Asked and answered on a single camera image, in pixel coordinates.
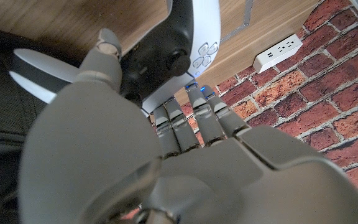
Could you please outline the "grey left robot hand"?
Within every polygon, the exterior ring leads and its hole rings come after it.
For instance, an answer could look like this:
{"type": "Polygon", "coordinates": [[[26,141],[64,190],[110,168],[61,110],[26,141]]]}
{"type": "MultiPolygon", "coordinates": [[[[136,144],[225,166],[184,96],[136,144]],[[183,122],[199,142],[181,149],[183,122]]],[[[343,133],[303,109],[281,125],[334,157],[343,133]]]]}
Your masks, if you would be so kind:
{"type": "Polygon", "coordinates": [[[47,102],[24,146],[24,223],[358,223],[345,173],[301,141],[209,112],[210,147],[165,158],[140,108],[119,94],[121,46],[103,29],[80,68],[17,49],[12,77],[47,102]]]}

